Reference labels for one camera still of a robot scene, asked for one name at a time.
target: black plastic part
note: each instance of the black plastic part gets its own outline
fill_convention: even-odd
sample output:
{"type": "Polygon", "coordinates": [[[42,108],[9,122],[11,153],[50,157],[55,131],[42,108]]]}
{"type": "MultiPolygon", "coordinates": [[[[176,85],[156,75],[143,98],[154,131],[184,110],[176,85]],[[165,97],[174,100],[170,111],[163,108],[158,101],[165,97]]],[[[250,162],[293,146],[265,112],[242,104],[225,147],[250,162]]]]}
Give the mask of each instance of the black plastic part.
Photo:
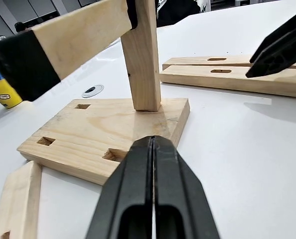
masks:
{"type": "Polygon", "coordinates": [[[135,29],[138,26],[137,11],[136,11],[136,1],[135,0],[126,0],[127,2],[127,13],[129,20],[132,24],[132,29],[135,29]]]}
{"type": "Polygon", "coordinates": [[[32,30],[0,41],[0,73],[27,101],[36,100],[60,82],[32,30]]]}
{"type": "Polygon", "coordinates": [[[249,78],[275,74],[296,63],[296,15],[266,37],[250,62],[249,78]]]}
{"type": "Polygon", "coordinates": [[[105,183],[86,239],[150,239],[152,140],[135,141],[105,183]]]}
{"type": "Polygon", "coordinates": [[[152,195],[157,239],[219,239],[202,185],[170,140],[133,143],[107,180],[87,239],[150,239],[152,195]]]}
{"type": "Polygon", "coordinates": [[[171,141],[155,137],[157,239],[219,239],[202,185],[171,141]]]}

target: yellow object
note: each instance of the yellow object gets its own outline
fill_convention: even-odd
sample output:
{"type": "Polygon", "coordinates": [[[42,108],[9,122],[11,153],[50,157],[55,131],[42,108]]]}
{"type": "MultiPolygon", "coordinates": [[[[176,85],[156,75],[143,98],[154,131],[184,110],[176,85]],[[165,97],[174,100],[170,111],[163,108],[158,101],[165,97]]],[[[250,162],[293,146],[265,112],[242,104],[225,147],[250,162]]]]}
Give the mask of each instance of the yellow object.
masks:
{"type": "Polygon", "coordinates": [[[3,106],[10,109],[22,101],[22,98],[5,79],[0,80],[0,103],[3,106]]]}

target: wood grain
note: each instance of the wood grain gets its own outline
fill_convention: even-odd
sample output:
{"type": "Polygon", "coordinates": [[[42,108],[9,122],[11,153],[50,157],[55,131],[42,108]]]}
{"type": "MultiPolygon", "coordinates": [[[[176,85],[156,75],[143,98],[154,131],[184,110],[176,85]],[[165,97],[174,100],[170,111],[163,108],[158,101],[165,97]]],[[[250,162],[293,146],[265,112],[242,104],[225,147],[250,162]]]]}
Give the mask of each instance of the wood grain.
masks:
{"type": "Polygon", "coordinates": [[[135,0],[138,26],[125,33],[125,55],[134,108],[157,112],[160,107],[160,81],[155,5],[152,0],[135,0]]]}
{"type": "Polygon", "coordinates": [[[101,0],[32,30],[63,80],[131,27],[126,0],[101,0]]]}
{"type": "MultiPolygon", "coordinates": [[[[239,56],[201,56],[201,57],[175,57],[170,58],[162,65],[165,70],[171,65],[190,65],[190,66],[247,66],[251,67],[251,55],[239,56]]],[[[296,63],[290,66],[296,69],[296,63]]]]}
{"type": "Polygon", "coordinates": [[[41,167],[29,162],[8,175],[0,198],[0,239],[35,239],[41,167]]]}
{"type": "Polygon", "coordinates": [[[245,76],[248,70],[249,67],[173,65],[161,72],[160,80],[165,83],[296,97],[296,69],[249,79],[245,76]]]}
{"type": "Polygon", "coordinates": [[[136,112],[132,99],[73,100],[18,151],[28,160],[103,185],[135,140],[160,135],[177,146],[189,112],[188,99],[163,99],[158,112],[136,112]]]}

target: wooden board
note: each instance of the wooden board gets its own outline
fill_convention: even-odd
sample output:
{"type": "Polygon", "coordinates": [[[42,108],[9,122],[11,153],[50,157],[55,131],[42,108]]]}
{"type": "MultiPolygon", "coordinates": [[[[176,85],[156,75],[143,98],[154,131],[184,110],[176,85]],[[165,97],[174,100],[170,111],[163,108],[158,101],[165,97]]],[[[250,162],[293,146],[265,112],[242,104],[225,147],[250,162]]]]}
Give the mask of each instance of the wooden board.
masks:
{"type": "Polygon", "coordinates": [[[0,198],[0,239],[35,239],[41,167],[29,162],[8,175],[0,198]]]}
{"type": "Polygon", "coordinates": [[[125,55],[134,108],[157,112],[160,107],[160,81],[155,5],[152,0],[135,0],[138,26],[125,33],[125,55]]]}
{"type": "MultiPolygon", "coordinates": [[[[201,57],[175,57],[170,58],[162,65],[165,70],[171,65],[190,65],[190,66],[247,66],[251,67],[251,55],[239,56],[201,56],[201,57]]],[[[296,63],[290,68],[296,69],[296,63]]]]}
{"type": "Polygon", "coordinates": [[[161,72],[160,80],[165,83],[296,97],[296,69],[246,78],[248,70],[249,67],[169,66],[161,72]]]}
{"type": "Polygon", "coordinates": [[[26,140],[28,160],[103,185],[137,139],[160,135],[178,145],[188,99],[163,99],[158,112],[136,112],[132,99],[73,100],[26,140]]]}
{"type": "Polygon", "coordinates": [[[32,28],[61,80],[132,28],[126,0],[101,0],[32,28]]]}

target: vertical wooden post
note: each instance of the vertical wooden post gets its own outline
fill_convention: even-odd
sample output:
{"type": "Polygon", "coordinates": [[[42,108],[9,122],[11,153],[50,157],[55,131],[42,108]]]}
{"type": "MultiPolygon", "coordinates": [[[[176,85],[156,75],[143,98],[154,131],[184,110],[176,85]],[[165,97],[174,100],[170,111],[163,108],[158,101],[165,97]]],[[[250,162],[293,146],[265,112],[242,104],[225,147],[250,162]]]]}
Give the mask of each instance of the vertical wooden post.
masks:
{"type": "Polygon", "coordinates": [[[137,28],[122,37],[133,104],[136,111],[157,112],[160,81],[154,0],[135,0],[137,28]]]}

